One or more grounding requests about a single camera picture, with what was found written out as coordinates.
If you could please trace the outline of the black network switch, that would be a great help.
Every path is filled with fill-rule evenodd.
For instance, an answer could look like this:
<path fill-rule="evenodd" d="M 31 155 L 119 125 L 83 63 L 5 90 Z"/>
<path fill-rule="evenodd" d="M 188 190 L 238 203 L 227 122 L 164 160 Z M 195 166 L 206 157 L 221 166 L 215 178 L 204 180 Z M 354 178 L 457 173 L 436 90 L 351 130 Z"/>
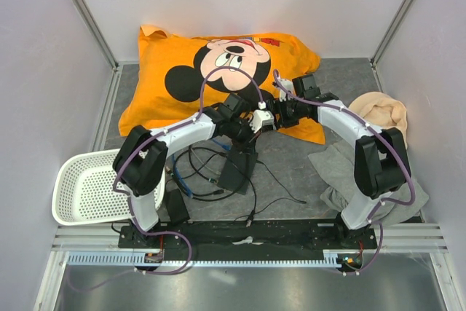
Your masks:
<path fill-rule="evenodd" d="M 221 189 L 245 195 L 257 160 L 258 153 L 243 153 L 232 149 L 227 154 L 218 179 L 218 186 Z"/>

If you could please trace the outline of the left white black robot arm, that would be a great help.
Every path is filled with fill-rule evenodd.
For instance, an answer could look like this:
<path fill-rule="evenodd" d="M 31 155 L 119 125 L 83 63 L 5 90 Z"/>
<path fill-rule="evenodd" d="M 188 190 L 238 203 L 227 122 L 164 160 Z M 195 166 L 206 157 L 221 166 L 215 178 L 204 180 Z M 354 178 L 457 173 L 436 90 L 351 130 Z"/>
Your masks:
<path fill-rule="evenodd" d="M 147 130 L 134 127 L 117 153 L 113 169 L 116 178 L 112 189 L 127 197 L 130 220 L 137 227 L 134 238 L 144 248 L 159 242 L 159 229 L 155 226 L 159 215 L 155 208 L 154 190 L 162 182 L 167 158 L 197 142 L 217 135 L 232 140 L 247 141 L 273 121 L 266 103 L 258 103 L 252 117 L 242 118 L 242 100 L 230 95 L 218 107 L 202 107 L 190 117 L 166 127 Z"/>

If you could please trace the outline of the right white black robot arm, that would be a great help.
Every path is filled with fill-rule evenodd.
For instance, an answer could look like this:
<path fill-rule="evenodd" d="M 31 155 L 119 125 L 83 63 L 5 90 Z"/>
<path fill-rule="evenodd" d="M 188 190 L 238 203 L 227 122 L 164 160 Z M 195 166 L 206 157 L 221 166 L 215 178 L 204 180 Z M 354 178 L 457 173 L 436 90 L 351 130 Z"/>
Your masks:
<path fill-rule="evenodd" d="M 352 199 L 340 210 L 342 225 L 333 230 L 335 243 L 352 247 L 359 229 L 376 222 L 375 216 L 387 203 L 411 206 L 416 190 L 401 131 L 383 129 L 350 111 L 334 94 L 322 94 L 312 76 L 292 81 L 273 71 L 274 85 L 280 91 L 277 114 L 292 122 L 314 120 L 339 135 L 353 150 L 350 178 L 356 185 Z"/>

